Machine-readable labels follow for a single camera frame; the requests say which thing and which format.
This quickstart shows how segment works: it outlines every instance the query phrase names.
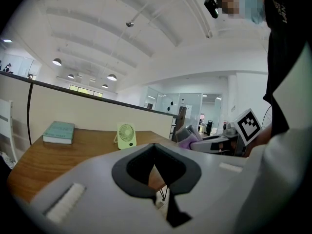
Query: teal book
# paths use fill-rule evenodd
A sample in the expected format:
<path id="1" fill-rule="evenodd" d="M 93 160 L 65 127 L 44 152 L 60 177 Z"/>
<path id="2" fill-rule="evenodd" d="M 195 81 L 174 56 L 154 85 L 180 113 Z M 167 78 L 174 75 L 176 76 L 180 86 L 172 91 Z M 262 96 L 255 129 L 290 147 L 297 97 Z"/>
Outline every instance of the teal book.
<path id="1" fill-rule="evenodd" d="M 58 144 L 72 144 L 75 125 L 72 123 L 53 121 L 43 133 L 43 141 Z"/>

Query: small fan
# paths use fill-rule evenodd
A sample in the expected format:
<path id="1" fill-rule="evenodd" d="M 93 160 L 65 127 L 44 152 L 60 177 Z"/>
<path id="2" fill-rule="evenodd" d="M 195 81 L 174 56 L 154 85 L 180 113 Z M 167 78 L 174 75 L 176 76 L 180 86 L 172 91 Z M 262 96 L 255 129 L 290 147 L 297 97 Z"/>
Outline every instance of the small fan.
<path id="1" fill-rule="evenodd" d="M 262 121 L 262 129 L 266 129 L 270 124 L 272 123 L 272 107 L 270 106 L 264 117 L 263 117 L 263 121 Z"/>
<path id="2" fill-rule="evenodd" d="M 118 143 L 119 149 L 126 149 L 136 146 L 137 137 L 134 125 L 129 123 L 118 123 L 117 135 L 114 139 L 114 143 Z"/>

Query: wooden desk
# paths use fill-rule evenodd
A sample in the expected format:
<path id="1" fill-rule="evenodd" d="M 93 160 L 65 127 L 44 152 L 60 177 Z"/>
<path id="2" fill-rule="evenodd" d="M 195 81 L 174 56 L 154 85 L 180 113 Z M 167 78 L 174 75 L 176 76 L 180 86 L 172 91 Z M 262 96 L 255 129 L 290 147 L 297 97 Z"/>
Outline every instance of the wooden desk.
<path id="1" fill-rule="evenodd" d="M 52 144 L 40 137 L 17 162 L 7 185 L 11 193 L 30 202 L 47 184 L 82 161 L 118 150 L 116 132 L 75 129 L 72 145 Z M 136 132 L 137 145 L 175 143 L 151 131 Z M 150 173 L 149 186 L 159 191 L 165 186 L 156 167 Z"/>

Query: white ceiling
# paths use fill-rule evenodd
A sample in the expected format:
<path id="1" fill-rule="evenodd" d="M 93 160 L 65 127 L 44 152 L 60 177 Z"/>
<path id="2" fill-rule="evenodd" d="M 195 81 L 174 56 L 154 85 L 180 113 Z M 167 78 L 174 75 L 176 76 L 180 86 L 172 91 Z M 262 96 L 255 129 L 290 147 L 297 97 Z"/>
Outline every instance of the white ceiling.
<path id="1" fill-rule="evenodd" d="M 218 19 L 212 19 L 203 2 L 33 0 L 38 22 L 35 16 L 27 21 L 22 15 L 18 22 L 23 27 L 29 25 L 27 35 L 34 34 L 38 39 L 49 41 L 42 46 L 35 40 L 31 42 L 30 38 L 23 39 L 55 70 L 58 67 L 53 66 L 51 61 L 58 57 L 63 62 L 62 68 L 102 79 L 112 73 L 117 76 L 118 82 L 161 53 L 209 43 L 211 39 L 208 36 L 214 39 L 268 39 L 269 29 L 265 23 L 256 26 L 242 19 L 229 19 L 223 14 Z M 39 37 L 43 32 L 31 28 L 32 24 L 39 23 L 39 18 L 40 22 L 44 21 L 46 36 Z M 132 28 L 125 24 L 130 20 L 134 22 Z M 22 27 L 14 25 L 14 22 L 12 26 L 16 31 Z"/>

